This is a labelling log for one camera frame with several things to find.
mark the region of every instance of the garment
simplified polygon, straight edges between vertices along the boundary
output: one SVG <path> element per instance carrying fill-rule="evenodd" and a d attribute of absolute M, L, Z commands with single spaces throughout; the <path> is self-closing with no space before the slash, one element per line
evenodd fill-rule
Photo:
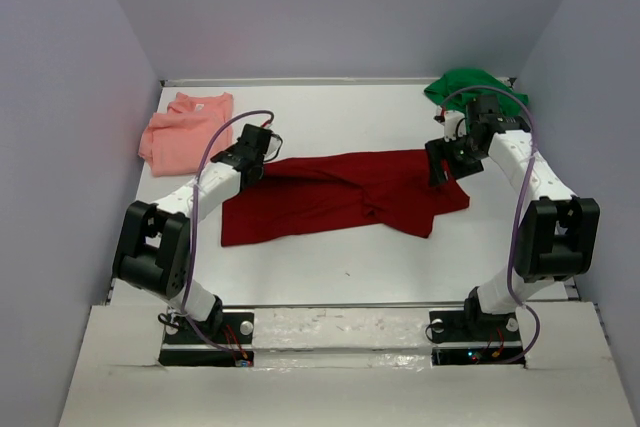
<path fill-rule="evenodd" d="M 428 237 L 435 215 L 469 206 L 454 180 L 431 188 L 428 179 L 424 150 L 270 163 L 260 182 L 224 203 L 221 243 L 253 244 L 378 223 Z"/>
<path fill-rule="evenodd" d="M 154 177 L 193 174 L 211 136 L 233 114 L 233 96 L 189 97 L 178 92 L 167 113 L 155 113 L 142 133 L 138 155 L 151 166 Z M 233 132 L 225 129 L 209 151 L 216 154 L 231 145 Z"/>
<path fill-rule="evenodd" d="M 529 97 L 525 94 L 516 94 L 512 89 L 504 85 L 495 77 L 486 73 L 480 69 L 454 69 L 444 74 L 440 79 L 436 80 L 433 84 L 424 89 L 424 93 L 429 100 L 433 103 L 440 105 L 440 103 L 449 94 L 454 93 L 458 89 L 463 87 L 469 87 L 472 85 L 490 85 L 492 87 L 498 87 L 506 92 L 510 92 L 518 99 L 522 101 L 524 105 L 529 104 Z M 465 112 L 465 106 L 471 100 L 473 100 L 478 94 L 481 94 L 480 90 L 471 90 L 463 94 L 457 95 L 451 99 L 447 104 L 447 109 L 459 110 Z M 496 94 L 491 91 L 484 91 L 484 93 L 494 94 L 498 96 L 498 102 L 504 115 L 518 115 L 520 107 L 513 100 L 507 98 L 505 95 Z"/>

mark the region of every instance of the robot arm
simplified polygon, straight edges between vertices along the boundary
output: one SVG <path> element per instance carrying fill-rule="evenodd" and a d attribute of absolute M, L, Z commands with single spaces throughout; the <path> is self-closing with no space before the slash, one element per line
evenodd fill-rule
<path fill-rule="evenodd" d="M 481 95 L 467 105 L 466 115 L 441 112 L 436 120 L 444 125 L 445 136 L 426 145 L 431 185 L 481 172 L 482 159 L 490 157 L 514 190 L 520 190 L 531 157 L 531 133 L 522 118 L 502 115 L 494 95 Z M 523 301 L 555 281 L 587 272 L 600 214 L 598 204 L 577 197 L 539 153 L 524 207 L 512 282 Z M 514 312 L 517 304 L 507 288 L 507 268 L 476 287 L 467 303 L 476 317 Z"/>
<path fill-rule="evenodd" d="M 215 155 L 199 181 L 198 220 L 218 205 L 258 182 L 264 160 L 282 139 L 270 130 L 245 125 L 238 141 Z M 191 256 L 190 219 L 195 179 L 158 201 L 129 206 L 116 249 L 113 275 L 180 309 Z M 148 239 L 160 237 L 159 243 Z M 193 281 L 185 306 L 196 322 L 216 331 L 222 321 L 222 301 Z"/>

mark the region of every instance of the red cloth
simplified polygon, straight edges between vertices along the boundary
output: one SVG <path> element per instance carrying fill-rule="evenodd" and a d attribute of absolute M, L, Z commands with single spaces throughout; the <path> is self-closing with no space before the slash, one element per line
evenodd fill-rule
<path fill-rule="evenodd" d="M 223 246 L 383 223 L 428 237 L 433 217 L 469 206 L 455 181 L 428 185 L 424 150 L 293 158 L 222 208 Z"/>

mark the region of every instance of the black bracket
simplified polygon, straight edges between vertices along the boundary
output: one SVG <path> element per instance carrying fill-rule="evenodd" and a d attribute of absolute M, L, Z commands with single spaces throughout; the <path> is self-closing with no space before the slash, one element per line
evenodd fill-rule
<path fill-rule="evenodd" d="M 600 207 L 594 199 L 540 199 L 529 204 L 518 228 L 515 270 L 525 282 L 564 281 L 591 266 Z"/>
<path fill-rule="evenodd" d="M 139 289 L 172 299 L 180 293 L 190 258 L 190 222 L 155 204 L 136 201 L 127 208 L 113 261 L 113 275 Z M 162 234 L 159 247 L 146 238 Z"/>

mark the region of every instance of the gray wall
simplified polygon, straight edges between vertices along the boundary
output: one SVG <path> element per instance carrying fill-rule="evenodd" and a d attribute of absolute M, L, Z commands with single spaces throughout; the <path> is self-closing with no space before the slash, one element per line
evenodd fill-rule
<path fill-rule="evenodd" d="M 640 0 L 564 0 L 522 71 L 541 148 L 602 208 L 580 291 L 599 302 L 640 419 Z"/>
<path fill-rule="evenodd" d="M 560 0 L 119 0 L 162 78 L 515 75 Z"/>
<path fill-rule="evenodd" d="M 0 10 L 0 425 L 54 426 L 158 85 L 116 0 Z"/>

